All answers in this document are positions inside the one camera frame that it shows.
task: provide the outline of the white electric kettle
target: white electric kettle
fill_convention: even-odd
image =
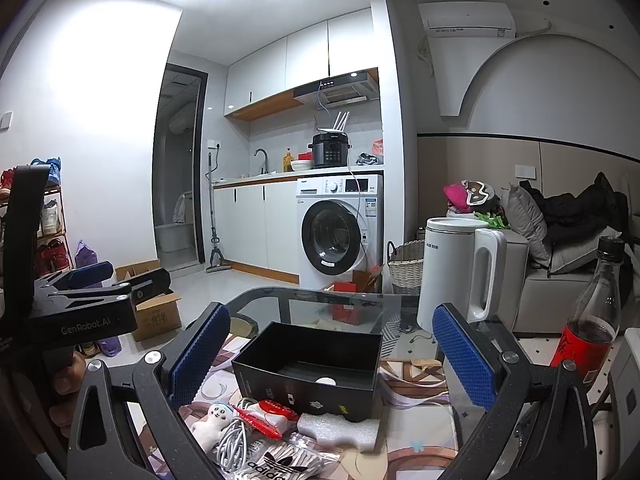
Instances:
[[[487,222],[471,218],[427,220],[418,303],[418,324],[427,332],[433,333],[433,311],[443,303],[452,303],[469,322],[497,312],[507,240],[487,227]]]

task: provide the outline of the washing machine door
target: washing machine door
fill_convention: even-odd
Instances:
[[[360,253],[361,231],[356,217],[340,203],[321,200],[302,221],[302,246],[311,264],[337,276],[351,269]]]

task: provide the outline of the open black box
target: open black box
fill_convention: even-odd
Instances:
[[[381,335],[272,322],[233,360],[234,374],[244,397],[359,422],[371,417],[381,345]]]

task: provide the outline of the screw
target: screw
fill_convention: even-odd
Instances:
[[[577,368],[577,366],[573,361],[571,361],[571,359],[565,359],[564,361],[562,361],[562,366],[565,370],[569,370],[570,372],[575,372],[575,369]]]
[[[96,372],[101,367],[102,367],[102,361],[100,361],[100,359],[94,359],[93,361],[91,361],[89,363],[89,365],[88,365],[88,367],[86,369],[89,370],[90,372]]]
[[[516,354],[516,352],[505,352],[502,354],[502,360],[505,363],[509,363],[510,365],[514,365],[516,364],[519,360],[520,357],[518,356],[518,354]]]
[[[158,350],[153,350],[149,352],[147,355],[145,355],[145,362],[152,365],[157,363],[161,357],[162,357],[162,354]]]

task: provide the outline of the blue shoe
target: blue shoe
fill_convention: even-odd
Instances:
[[[31,161],[31,164],[41,165],[48,164],[49,165],[49,178],[47,179],[47,186],[59,186],[60,185],[60,168],[62,167],[62,162],[60,161],[60,157],[58,158],[48,158],[46,162],[40,160],[39,158],[34,158]]]

